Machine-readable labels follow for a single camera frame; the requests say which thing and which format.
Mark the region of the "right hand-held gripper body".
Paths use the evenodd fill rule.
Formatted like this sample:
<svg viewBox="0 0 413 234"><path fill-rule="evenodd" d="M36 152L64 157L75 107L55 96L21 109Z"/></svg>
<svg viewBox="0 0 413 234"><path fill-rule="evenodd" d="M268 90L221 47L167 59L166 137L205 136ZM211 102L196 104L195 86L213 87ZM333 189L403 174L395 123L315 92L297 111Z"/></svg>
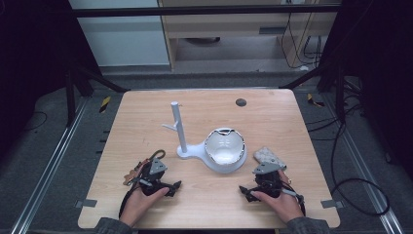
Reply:
<svg viewBox="0 0 413 234"><path fill-rule="evenodd" d="M260 163L253 171L257 184L255 191L261 191L273 198L278 198L282 191L282 180L279 175L280 168L277 164L269 162Z"/></svg>

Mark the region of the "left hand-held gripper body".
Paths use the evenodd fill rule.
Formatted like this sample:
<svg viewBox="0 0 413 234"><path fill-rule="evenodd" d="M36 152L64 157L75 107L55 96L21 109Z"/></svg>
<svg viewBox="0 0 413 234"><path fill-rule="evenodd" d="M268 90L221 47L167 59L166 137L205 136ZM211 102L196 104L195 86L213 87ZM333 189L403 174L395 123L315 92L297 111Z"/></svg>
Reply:
<svg viewBox="0 0 413 234"><path fill-rule="evenodd" d="M134 170L128 174L128 185L139 187L146 196L150 196L167 184L161 182L161 178L167 170L167 166L159 158L140 162Z"/></svg>

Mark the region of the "white quilted pouch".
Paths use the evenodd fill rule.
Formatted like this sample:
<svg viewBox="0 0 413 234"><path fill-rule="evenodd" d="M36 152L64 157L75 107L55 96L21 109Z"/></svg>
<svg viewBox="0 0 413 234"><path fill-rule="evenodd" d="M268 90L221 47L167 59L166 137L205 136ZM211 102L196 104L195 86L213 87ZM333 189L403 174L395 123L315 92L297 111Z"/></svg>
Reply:
<svg viewBox="0 0 413 234"><path fill-rule="evenodd" d="M278 165L283 171L286 170L286 163L279 158L270 148L262 147L253 153L254 159L259 163L272 163Z"/></svg>

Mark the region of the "white bowl with jagged rim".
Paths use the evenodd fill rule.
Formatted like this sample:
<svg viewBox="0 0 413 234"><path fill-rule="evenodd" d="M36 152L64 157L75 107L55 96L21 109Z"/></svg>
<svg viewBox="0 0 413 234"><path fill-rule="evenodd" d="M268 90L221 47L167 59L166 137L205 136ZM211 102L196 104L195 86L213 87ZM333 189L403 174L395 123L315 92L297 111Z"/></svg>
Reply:
<svg viewBox="0 0 413 234"><path fill-rule="evenodd" d="M213 130L205 141L207 156L217 165L229 166L238 163L244 156L243 136L231 128Z"/></svg>

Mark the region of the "white stand with pole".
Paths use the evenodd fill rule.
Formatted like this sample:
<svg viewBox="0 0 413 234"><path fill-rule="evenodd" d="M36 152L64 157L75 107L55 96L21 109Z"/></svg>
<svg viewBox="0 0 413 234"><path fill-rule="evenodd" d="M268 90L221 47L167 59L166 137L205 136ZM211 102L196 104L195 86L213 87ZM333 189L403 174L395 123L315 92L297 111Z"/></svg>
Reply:
<svg viewBox="0 0 413 234"><path fill-rule="evenodd" d="M185 138L183 123L180 115L179 103L173 101L171 104L171 110L174 123L172 125L163 124L163 127L171 129L177 132L179 145L177 146L176 153L181 159L198 159L201 160L209 169L220 174L229 174L238 170L246 161L247 149L245 146L245 152L243 158L233 165L220 166L215 164L208 156L205 150L205 141L207 136L201 143L188 144Z"/></svg>

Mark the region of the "person's right hand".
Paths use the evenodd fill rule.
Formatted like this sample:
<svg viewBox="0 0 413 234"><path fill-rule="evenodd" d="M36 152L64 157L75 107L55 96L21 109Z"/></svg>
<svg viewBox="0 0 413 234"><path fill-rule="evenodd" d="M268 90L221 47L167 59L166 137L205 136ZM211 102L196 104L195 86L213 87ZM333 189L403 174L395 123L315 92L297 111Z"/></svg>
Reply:
<svg viewBox="0 0 413 234"><path fill-rule="evenodd" d="M304 216L294 196L281 193L278 198L273 198L261 191L253 191L252 195L267 204L284 223Z"/></svg>

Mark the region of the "person's left hand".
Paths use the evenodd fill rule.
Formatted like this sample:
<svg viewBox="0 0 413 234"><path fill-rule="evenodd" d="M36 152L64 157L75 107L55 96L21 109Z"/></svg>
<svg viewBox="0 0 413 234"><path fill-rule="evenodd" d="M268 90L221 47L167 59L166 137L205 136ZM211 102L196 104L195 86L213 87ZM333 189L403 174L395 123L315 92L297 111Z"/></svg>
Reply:
<svg viewBox="0 0 413 234"><path fill-rule="evenodd" d="M144 217L146 212L168 192L169 189L164 187L147 196L140 189L134 190L126 202L119 220L129 227L134 227Z"/></svg>

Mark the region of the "yellow black tape piece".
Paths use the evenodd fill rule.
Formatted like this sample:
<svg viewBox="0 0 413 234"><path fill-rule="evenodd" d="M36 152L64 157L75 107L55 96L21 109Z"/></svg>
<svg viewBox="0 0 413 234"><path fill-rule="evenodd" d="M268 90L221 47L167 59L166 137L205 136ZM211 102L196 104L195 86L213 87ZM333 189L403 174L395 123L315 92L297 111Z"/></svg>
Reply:
<svg viewBox="0 0 413 234"><path fill-rule="evenodd" d="M307 94L307 102L309 104L312 104L314 106L318 106L318 107L324 107L324 102L322 101L315 101L313 96L311 94Z"/></svg>
<svg viewBox="0 0 413 234"><path fill-rule="evenodd" d="M106 110L106 108L107 108L107 106L108 106L108 104L109 104L109 102L110 102L110 99L111 99L111 96L107 96L107 97L105 97L105 98L103 99L103 101L102 101L102 103L101 103L101 106L100 106L100 108L99 108L99 110L98 110L99 113L105 112L105 110Z"/></svg>

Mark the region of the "black metal stand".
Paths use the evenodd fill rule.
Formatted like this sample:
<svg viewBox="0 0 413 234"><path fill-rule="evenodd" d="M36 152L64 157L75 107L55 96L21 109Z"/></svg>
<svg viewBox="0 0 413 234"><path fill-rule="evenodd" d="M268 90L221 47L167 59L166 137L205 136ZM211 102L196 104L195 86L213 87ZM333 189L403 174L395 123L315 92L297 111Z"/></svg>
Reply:
<svg viewBox="0 0 413 234"><path fill-rule="evenodd" d="M281 86L281 89L293 90L311 78L319 76L317 89L326 92L335 85L335 113L341 123L345 122L344 110L344 69L339 62L326 62L317 68L305 73L298 79Z"/></svg>
<svg viewBox="0 0 413 234"><path fill-rule="evenodd" d="M77 89L82 97L90 97L94 93L94 88L89 82L90 79L117 93L128 91L128 89L106 80L102 75L92 72L84 66L76 63L70 64L65 73L67 127L74 123L76 117L74 89Z"/></svg>

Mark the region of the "white cabinet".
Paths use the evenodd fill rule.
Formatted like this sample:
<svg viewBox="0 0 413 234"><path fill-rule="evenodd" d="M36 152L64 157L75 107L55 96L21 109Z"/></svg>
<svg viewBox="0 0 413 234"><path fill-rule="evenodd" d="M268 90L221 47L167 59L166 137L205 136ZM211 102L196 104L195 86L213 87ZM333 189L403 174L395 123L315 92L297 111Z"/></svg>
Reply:
<svg viewBox="0 0 413 234"><path fill-rule="evenodd" d="M158 7L157 0L69 0L74 10ZM78 18L100 67L169 65L161 18Z"/></svg>

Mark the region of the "wooden desk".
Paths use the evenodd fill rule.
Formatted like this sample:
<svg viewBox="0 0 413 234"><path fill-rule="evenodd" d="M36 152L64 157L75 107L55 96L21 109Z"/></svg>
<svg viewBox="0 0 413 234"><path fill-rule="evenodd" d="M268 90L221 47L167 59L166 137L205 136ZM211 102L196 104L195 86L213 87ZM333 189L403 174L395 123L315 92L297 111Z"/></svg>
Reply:
<svg viewBox="0 0 413 234"><path fill-rule="evenodd" d="M341 0L157 0L161 7L339 4ZM275 35L290 66L304 62L308 38L329 34L335 13L163 16L169 58L175 61L176 42L183 38Z"/></svg>

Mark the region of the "black curtain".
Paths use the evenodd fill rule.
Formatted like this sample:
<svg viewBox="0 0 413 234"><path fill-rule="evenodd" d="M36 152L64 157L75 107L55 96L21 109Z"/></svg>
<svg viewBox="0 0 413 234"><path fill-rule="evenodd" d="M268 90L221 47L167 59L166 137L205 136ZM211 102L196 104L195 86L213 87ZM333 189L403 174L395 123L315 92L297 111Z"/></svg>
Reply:
<svg viewBox="0 0 413 234"><path fill-rule="evenodd" d="M361 79L361 95L391 157L413 179L413 0L342 0L322 62Z"/></svg>
<svg viewBox="0 0 413 234"><path fill-rule="evenodd" d="M69 0L0 0L0 162L7 159L37 99L65 86L65 65L53 52L49 34L62 40L83 67L100 72L80 23L45 14L70 8Z"/></svg>

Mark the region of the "aluminium floor rail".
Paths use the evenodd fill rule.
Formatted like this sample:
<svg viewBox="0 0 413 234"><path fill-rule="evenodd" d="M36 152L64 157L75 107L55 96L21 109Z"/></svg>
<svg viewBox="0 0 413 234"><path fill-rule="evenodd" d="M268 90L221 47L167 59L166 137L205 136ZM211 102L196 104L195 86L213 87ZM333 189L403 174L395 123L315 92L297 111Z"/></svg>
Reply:
<svg viewBox="0 0 413 234"><path fill-rule="evenodd" d="M388 234L405 234L401 224L399 223L394 211L391 208L389 202L386 201L384 192L381 192L378 188L375 188L373 184L377 185L378 182L374 175L371 173L367 164L362 158L360 151L357 148L354 138L351 133L345 128L345 124L341 121L336 123L338 131L338 139L342 139L346 150L349 153L349 157L357 171L357 175L360 179L367 180L367 183L363 185L375 212L383 212L380 215L380 220Z"/></svg>
<svg viewBox="0 0 413 234"><path fill-rule="evenodd" d="M15 221L10 234L26 234L33 218L37 214L38 209L43 202L60 162L63 159L72 138L74 137L89 100L90 99L88 97L80 98L79 104L75 109L74 119L68 126L65 127L45 170L40 176L18 219Z"/></svg>

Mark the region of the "black horizontal frame bar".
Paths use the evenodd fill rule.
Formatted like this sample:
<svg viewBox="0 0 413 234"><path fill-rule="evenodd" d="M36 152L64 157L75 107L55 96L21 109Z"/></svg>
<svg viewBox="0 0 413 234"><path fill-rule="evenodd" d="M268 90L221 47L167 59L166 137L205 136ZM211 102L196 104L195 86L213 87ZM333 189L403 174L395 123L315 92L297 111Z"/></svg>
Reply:
<svg viewBox="0 0 413 234"><path fill-rule="evenodd" d="M161 8L80 9L72 10L70 14L77 18L103 18L281 13L333 13L338 12L340 9L340 4L234 5Z"/></svg>

